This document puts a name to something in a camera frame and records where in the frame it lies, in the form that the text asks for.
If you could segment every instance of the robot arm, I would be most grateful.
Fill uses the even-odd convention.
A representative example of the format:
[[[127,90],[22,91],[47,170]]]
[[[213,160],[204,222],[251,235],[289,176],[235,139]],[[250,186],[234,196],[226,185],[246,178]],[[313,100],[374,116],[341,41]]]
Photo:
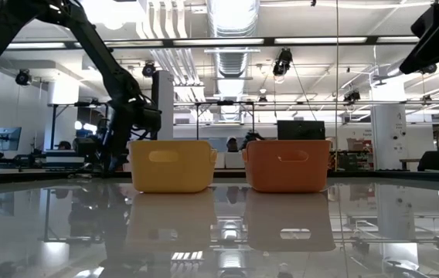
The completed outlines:
[[[135,78],[118,65],[77,0],[0,1],[0,55],[33,19],[70,29],[99,69],[114,110],[103,141],[103,156],[122,154],[133,126],[159,131],[161,112],[146,100]]]

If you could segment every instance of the chair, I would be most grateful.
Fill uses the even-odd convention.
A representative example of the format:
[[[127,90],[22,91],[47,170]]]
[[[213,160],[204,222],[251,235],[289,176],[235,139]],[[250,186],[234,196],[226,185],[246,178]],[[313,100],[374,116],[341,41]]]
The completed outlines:
[[[439,171],[439,151],[426,151],[419,161],[418,171]]]

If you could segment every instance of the ceiling duct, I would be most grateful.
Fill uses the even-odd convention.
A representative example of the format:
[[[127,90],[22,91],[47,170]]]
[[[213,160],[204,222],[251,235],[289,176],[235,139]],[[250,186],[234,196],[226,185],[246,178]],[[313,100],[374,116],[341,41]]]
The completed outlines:
[[[255,35],[259,15],[259,0],[208,0],[208,19],[214,38],[251,37]],[[247,76],[249,53],[215,54],[218,94],[240,99]],[[224,120],[238,120],[238,115],[223,114]]]

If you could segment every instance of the computer screen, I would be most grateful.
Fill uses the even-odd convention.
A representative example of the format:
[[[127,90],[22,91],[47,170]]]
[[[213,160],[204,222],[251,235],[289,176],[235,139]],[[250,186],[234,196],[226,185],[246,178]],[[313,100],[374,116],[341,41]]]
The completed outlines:
[[[279,120],[278,140],[324,140],[326,129],[324,121]]]
[[[17,151],[21,131],[21,127],[0,127],[0,151]]]

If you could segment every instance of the yellow basket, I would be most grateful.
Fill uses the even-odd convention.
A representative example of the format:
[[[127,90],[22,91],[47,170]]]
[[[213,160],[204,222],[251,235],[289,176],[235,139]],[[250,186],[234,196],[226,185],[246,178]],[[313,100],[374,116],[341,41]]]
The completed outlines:
[[[129,149],[140,192],[200,192],[213,182],[217,152],[207,141],[133,141]]]

